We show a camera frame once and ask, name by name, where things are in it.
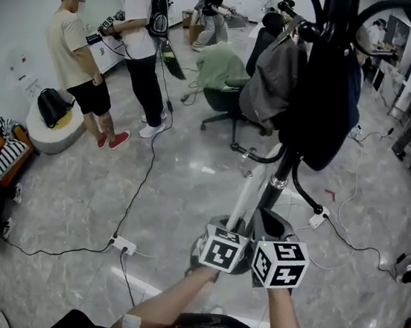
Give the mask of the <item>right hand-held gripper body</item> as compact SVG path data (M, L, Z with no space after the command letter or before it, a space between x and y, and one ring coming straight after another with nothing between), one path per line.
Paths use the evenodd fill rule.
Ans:
M299 287L310 265L307 246L293 226L269 209L255 210L252 221L252 286L266 289Z

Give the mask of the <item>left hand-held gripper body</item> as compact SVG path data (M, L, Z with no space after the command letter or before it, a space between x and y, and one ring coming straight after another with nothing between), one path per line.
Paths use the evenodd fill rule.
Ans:
M227 216L216 216L205 226L194 243L192 265L209 266L218 271L240 275L249 270L251 241L244 234L246 223L240 217L233 229L225 228Z

